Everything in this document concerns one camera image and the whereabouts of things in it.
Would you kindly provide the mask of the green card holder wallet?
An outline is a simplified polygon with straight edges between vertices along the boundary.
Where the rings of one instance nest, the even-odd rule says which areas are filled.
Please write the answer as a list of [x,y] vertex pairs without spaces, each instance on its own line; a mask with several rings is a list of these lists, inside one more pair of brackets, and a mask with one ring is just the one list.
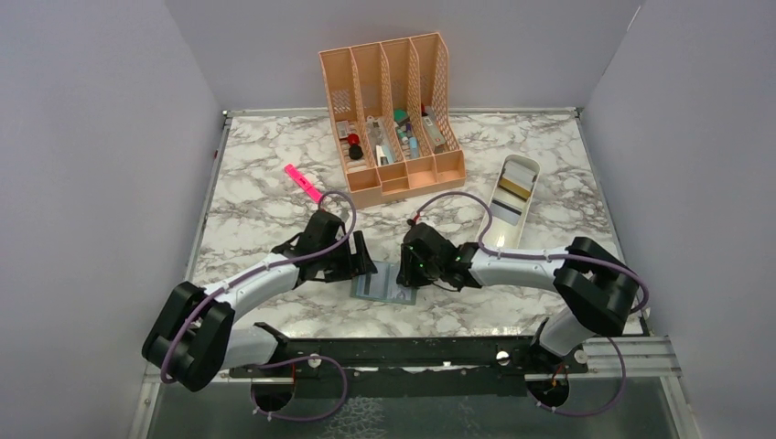
[[374,264],[377,273],[367,273],[351,280],[350,296],[373,302],[415,305],[417,289],[397,283],[399,264],[392,262]]

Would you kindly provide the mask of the silver VIP credit card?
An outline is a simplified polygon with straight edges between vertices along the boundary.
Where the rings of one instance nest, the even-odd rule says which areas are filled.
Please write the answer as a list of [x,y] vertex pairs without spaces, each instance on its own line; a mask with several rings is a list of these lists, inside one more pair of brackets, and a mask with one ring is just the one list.
[[377,274],[371,277],[370,297],[390,301],[394,297],[397,265],[390,262],[376,262]]

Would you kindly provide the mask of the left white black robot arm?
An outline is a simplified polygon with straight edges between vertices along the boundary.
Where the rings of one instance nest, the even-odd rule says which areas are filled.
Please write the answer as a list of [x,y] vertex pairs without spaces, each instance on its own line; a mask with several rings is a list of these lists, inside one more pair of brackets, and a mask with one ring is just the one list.
[[273,376],[284,370],[287,351],[263,329],[236,330],[236,321],[269,299],[306,282],[343,282],[377,269],[363,233],[319,209],[307,226],[276,245],[254,266],[223,281],[176,285],[141,348],[167,381],[190,391],[219,371],[255,365]]

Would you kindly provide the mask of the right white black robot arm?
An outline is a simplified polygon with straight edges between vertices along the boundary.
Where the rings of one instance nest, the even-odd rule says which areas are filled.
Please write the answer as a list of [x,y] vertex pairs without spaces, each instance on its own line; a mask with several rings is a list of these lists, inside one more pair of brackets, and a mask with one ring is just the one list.
[[548,252],[514,253],[477,242],[455,245],[417,223],[404,236],[396,282],[416,288],[437,281],[457,291],[511,285],[558,293],[564,308],[540,325],[527,350],[541,372],[591,337],[621,336],[639,289],[635,274],[589,238]]

